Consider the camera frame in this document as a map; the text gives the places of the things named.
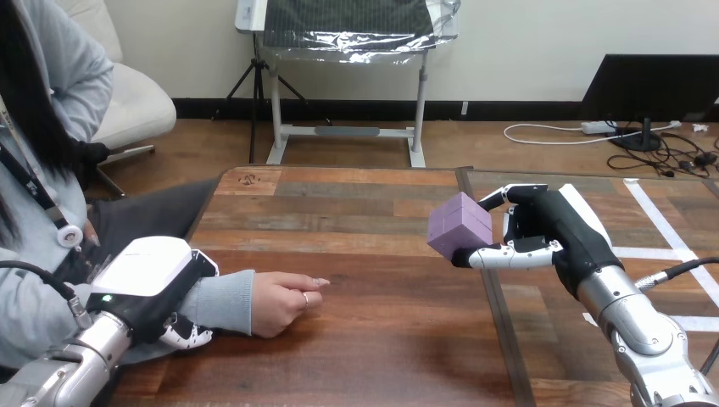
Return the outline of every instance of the long black hair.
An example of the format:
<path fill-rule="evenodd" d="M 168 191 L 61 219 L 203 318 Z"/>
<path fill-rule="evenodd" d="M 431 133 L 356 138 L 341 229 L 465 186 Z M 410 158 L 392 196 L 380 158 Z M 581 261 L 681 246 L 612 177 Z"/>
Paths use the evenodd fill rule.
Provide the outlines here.
<path fill-rule="evenodd" d="M 22 131 L 42 166 L 56 176 L 72 176 L 72 142 L 55 114 L 27 29 L 14 0 L 0 0 L 0 95 L 15 127 Z M 17 237 L 17 225 L 0 191 L 0 244 Z"/>

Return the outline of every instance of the lanyard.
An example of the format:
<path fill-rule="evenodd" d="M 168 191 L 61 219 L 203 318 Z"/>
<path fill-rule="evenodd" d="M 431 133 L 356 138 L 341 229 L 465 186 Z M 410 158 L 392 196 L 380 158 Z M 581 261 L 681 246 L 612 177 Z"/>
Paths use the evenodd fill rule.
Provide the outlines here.
<path fill-rule="evenodd" d="M 32 170 L 25 153 L 23 153 L 20 136 L 15 129 L 13 119 L 10 117 L 2 95 L 0 95 L 0 116 L 2 116 L 2 122 L 4 122 L 5 127 L 8 128 L 10 134 L 13 135 L 15 142 L 18 144 L 18 149 L 20 153 L 23 154 L 25 163 L 27 167 L 31 169 L 31 172 L 28 172 L 1 142 L 0 163 L 8 169 L 13 178 L 30 194 L 32 199 L 45 210 L 47 217 L 50 218 L 55 227 L 58 228 L 57 239 L 60 246 L 64 248 L 79 248 L 83 238 L 82 230 L 77 226 L 71 225 L 65 219 L 63 212 L 53 199 L 50 198 L 45 187 L 40 183 L 37 174 Z"/>

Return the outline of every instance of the cube face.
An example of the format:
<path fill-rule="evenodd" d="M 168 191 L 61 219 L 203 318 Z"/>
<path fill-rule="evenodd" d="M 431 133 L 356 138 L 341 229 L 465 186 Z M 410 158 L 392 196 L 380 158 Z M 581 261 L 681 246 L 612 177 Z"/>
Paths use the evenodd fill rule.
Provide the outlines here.
<path fill-rule="evenodd" d="M 430 214 L 427 244 L 445 259 L 458 248 L 492 244 L 492 216 L 461 192 Z"/>

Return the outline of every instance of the black pants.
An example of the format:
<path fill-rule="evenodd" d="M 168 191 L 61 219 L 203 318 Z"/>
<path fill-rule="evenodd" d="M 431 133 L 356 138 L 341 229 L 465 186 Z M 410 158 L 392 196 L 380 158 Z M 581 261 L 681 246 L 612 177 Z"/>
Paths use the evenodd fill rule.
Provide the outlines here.
<path fill-rule="evenodd" d="M 95 227 L 100 247 L 83 243 L 83 258 L 71 252 L 55 271 L 55 276 L 66 282 L 83 283 L 90 269 L 82 263 L 102 264 L 108 256 L 114 258 L 139 237 L 185 238 L 216 185 L 217 180 L 201 181 L 135 198 L 94 204 L 87 218 Z M 0 383 L 12 374 L 0 366 Z"/>

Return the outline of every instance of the cushion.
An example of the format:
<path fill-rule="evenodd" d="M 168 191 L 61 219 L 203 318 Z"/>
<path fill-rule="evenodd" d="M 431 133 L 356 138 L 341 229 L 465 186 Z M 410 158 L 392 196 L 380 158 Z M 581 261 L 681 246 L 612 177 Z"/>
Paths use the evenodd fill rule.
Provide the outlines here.
<path fill-rule="evenodd" d="M 120 148 L 172 130 L 175 105 L 155 81 L 123 64 L 114 65 L 114 90 L 108 113 L 92 138 Z"/>
<path fill-rule="evenodd" d="M 122 48 L 103 0 L 55 0 L 72 20 L 102 44 L 113 62 L 122 62 Z"/>

